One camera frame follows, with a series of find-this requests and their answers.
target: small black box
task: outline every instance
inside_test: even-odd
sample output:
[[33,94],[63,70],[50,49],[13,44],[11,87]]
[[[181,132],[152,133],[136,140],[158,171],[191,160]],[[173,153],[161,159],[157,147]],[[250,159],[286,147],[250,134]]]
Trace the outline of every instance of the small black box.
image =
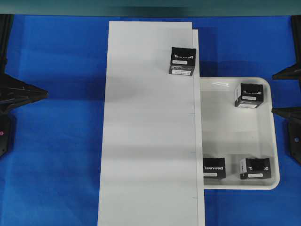
[[241,83],[235,89],[235,107],[257,108],[263,102],[263,85]]
[[204,177],[221,179],[226,177],[225,158],[203,158]]
[[195,48],[176,48],[171,49],[170,74],[192,75],[196,66]]
[[271,166],[267,159],[242,159],[240,161],[240,179],[271,178]]

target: brand logo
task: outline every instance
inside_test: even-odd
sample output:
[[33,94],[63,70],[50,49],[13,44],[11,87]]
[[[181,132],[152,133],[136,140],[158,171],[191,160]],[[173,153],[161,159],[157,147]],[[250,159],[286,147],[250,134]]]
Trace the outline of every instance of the brand logo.
[[175,58],[186,58],[186,59],[193,59],[193,56],[178,56],[177,54],[174,54]]
[[206,170],[223,170],[224,169],[223,166],[220,166],[220,167],[206,167],[206,166],[204,166],[204,168]]
[[269,167],[264,167],[263,170],[269,170]]
[[243,90],[244,94],[257,94],[257,95],[261,95],[261,91],[258,91],[257,93],[250,93],[250,92],[247,92],[245,90]]

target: box label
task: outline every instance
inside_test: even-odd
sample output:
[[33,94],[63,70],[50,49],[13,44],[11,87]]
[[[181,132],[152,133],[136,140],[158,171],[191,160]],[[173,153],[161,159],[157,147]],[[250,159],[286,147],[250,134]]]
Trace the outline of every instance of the box label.
[[243,96],[243,100],[256,100],[256,97],[248,97],[248,96]]
[[173,69],[172,74],[183,74],[183,75],[190,75],[191,71],[183,71],[183,70],[175,70]]
[[204,177],[217,177],[217,173],[204,173]]
[[247,108],[255,108],[257,105],[248,105],[248,104],[240,104],[238,107],[247,107]]
[[187,63],[186,60],[173,60],[173,64],[186,65]]
[[261,177],[263,177],[263,174],[262,173],[249,173],[248,177],[249,178],[261,178]]

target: blue background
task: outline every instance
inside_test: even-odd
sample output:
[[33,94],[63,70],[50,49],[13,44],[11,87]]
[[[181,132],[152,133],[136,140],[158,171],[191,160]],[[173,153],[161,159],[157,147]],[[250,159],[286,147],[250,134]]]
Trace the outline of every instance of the blue background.
[[[272,74],[295,63],[290,18],[16,16],[6,72],[49,91],[16,109],[13,150],[0,159],[1,226],[96,226],[110,20],[192,21],[202,76],[256,76],[274,107],[300,106],[297,81]],[[301,224],[301,166],[275,116],[280,184],[271,191],[206,190],[206,225]]]

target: white label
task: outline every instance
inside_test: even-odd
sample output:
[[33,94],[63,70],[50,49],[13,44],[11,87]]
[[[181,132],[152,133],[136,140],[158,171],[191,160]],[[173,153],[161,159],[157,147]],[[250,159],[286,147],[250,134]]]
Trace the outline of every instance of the white label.
[[256,97],[243,96],[243,100],[256,100]]
[[247,108],[255,108],[257,105],[247,105],[247,104],[240,104],[238,107],[247,107]]
[[242,174],[246,173],[246,159],[242,159],[240,161],[239,170],[240,170],[240,173],[242,173]]
[[204,173],[204,177],[217,177],[217,173]]
[[183,75],[190,75],[191,71],[183,71],[183,70],[172,70],[172,74],[183,74]]
[[240,84],[236,87],[235,93],[234,93],[234,102],[238,100],[238,98],[241,96],[241,87]]
[[186,65],[186,60],[173,60],[173,64]]
[[263,174],[262,173],[251,173],[251,174],[248,174],[248,177],[249,178],[261,178],[261,177],[263,177]]

